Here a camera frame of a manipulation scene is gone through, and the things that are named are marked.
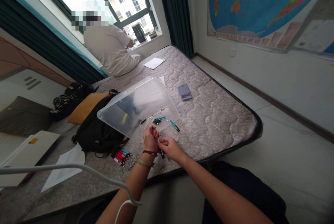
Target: transparent plastic box lid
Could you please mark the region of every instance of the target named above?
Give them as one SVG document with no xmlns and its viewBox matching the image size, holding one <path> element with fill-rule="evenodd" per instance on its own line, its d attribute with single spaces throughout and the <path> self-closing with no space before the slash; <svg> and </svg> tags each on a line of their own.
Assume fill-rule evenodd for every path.
<svg viewBox="0 0 334 224">
<path fill-rule="evenodd" d="M 170 120 L 174 122 L 180 118 L 162 81 L 152 77 L 146 77 L 116 95 L 97 113 L 100 120 L 138 143 L 144 141 L 145 128 L 154 125 L 152 121 L 163 116 L 166 118 L 155 125 L 158 131 L 172 126 Z"/>
</svg>

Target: window sill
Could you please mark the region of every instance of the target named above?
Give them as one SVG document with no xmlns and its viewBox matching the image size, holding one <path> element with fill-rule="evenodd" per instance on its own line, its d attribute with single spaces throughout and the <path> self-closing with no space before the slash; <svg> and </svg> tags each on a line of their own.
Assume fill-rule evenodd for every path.
<svg viewBox="0 0 334 224">
<path fill-rule="evenodd" d="M 140 47 L 142 47 L 142 46 L 144 46 L 144 45 L 146 45 L 146 44 L 148 44 L 148 43 L 150 43 L 150 42 L 152 42 L 152 41 L 155 41 L 155 40 L 158 39 L 158 38 L 161 38 L 162 35 L 163 35 L 162 33 L 157 32 L 157 36 L 156 36 L 155 38 L 153 38 L 153 39 L 151 39 L 148 35 L 146 35 L 146 40 L 145 40 L 145 41 L 139 43 L 139 41 L 136 40 L 136 41 L 135 41 L 135 43 L 136 43 L 136 47 L 129 48 L 129 49 L 128 49 L 128 52 L 131 54 L 132 51 L 134 51 L 134 50 L 136 50 L 136 49 L 138 49 L 138 48 L 140 48 Z"/>
</svg>

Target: gray mattress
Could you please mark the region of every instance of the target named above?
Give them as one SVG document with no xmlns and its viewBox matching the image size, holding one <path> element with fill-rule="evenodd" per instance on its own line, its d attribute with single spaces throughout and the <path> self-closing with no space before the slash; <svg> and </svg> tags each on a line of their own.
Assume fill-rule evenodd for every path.
<svg viewBox="0 0 334 224">
<path fill-rule="evenodd" d="M 158 57 L 166 61 L 151 70 L 144 63 Z M 209 163 L 253 140 L 261 132 L 262 123 L 257 114 L 238 98 L 220 86 L 214 79 L 197 67 L 174 46 L 167 46 L 143 60 L 131 72 L 121 77 L 110 77 L 93 86 L 97 93 L 116 89 L 120 92 L 146 78 L 164 76 L 166 89 L 176 105 L 181 118 L 177 121 L 180 132 L 172 126 L 163 130 L 162 136 L 176 139 L 180 147 L 193 159 Z M 181 101 L 178 87 L 188 84 L 193 99 Z M 79 125 L 67 123 L 67 118 L 54 123 L 49 131 L 61 134 L 52 147 L 44 164 L 55 164 L 61 154 L 69 151 Z M 125 181 L 144 144 L 131 142 L 125 149 L 133 153 L 124 168 L 111 157 L 98 159 L 88 153 L 85 164 L 116 180 Z M 172 176 L 181 171 L 180 166 L 169 158 L 156 158 L 149 179 Z M 35 219 L 55 211 L 62 211 L 74 205 L 99 198 L 118 189 L 99 179 L 81 172 L 70 179 L 40 193 L 51 171 L 39 172 L 32 179 L 17 188 L 7 188 L 0 195 L 0 222 L 15 223 Z"/>
</svg>

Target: yellow pillow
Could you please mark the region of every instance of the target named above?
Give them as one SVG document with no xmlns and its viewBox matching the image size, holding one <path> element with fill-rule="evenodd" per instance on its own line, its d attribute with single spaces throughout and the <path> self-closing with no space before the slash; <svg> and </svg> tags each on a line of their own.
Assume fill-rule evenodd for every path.
<svg viewBox="0 0 334 224">
<path fill-rule="evenodd" d="M 107 97 L 109 93 L 103 94 L 90 94 L 84 99 L 71 113 L 68 123 L 77 123 L 82 124 L 89 113 L 93 110 L 96 104 L 102 100 L 104 97 Z"/>
</svg>

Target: floor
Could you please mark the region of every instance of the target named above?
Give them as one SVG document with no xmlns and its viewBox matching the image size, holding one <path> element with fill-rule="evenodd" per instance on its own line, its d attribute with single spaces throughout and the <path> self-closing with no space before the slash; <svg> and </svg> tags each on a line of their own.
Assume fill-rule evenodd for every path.
<svg viewBox="0 0 334 224">
<path fill-rule="evenodd" d="M 200 57 L 194 62 L 263 121 L 260 139 L 222 159 L 247 168 L 274 189 L 287 204 L 291 224 L 327 223 L 334 201 L 334 145 Z M 201 223 L 204 196 L 186 175 L 145 189 L 141 201 L 135 224 Z M 48 222 L 63 219 L 56 216 Z"/>
</svg>

